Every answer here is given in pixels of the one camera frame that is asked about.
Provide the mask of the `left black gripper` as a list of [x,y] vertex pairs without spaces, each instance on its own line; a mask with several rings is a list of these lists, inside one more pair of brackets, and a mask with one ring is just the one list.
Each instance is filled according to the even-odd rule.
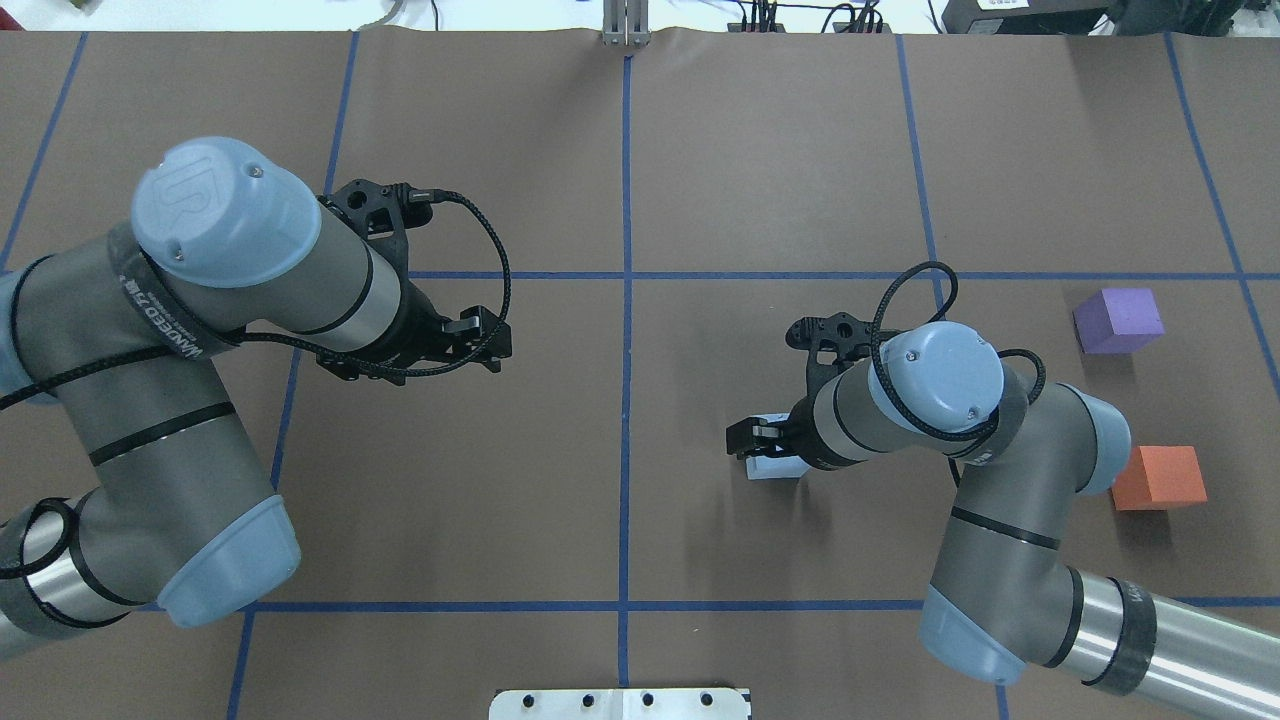
[[511,356],[511,328],[488,307],[467,307],[457,319],[416,307],[372,348],[343,357],[320,356],[317,365],[342,380],[367,377],[403,383],[407,380],[403,373],[421,361],[444,366],[465,360],[498,373],[500,363]]

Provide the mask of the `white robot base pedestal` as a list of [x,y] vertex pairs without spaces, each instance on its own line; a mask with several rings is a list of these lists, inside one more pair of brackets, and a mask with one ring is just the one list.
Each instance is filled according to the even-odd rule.
[[489,719],[753,719],[751,694],[728,687],[502,691]]

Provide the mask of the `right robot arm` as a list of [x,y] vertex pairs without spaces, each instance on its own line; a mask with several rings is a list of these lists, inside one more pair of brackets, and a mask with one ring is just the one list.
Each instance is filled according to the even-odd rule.
[[822,471],[916,447],[959,464],[919,629],[942,664],[996,685],[1057,669],[1196,717],[1277,716],[1276,635],[1064,562],[1074,500],[1108,489],[1130,456],[1115,406],[1025,378],[955,322],[809,316],[788,342],[835,364],[810,364],[783,416],[728,427],[726,451]]

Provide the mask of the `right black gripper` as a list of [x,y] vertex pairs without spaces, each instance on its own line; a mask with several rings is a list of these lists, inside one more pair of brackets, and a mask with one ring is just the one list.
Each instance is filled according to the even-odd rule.
[[786,414],[751,415],[726,428],[726,454],[748,457],[799,457],[815,462],[812,409],[795,405]]

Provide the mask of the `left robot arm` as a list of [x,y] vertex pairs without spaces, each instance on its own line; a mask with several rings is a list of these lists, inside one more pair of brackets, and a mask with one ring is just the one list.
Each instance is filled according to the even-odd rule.
[[[503,305],[439,313],[407,232],[467,209]],[[212,364],[244,345],[401,386],[512,352],[509,259],[462,193],[356,179],[316,195],[237,138],[169,149],[106,234],[3,277],[3,406],[55,404],[97,486],[3,524],[3,659],[154,605],[183,628],[260,600],[300,565],[294,528]]]

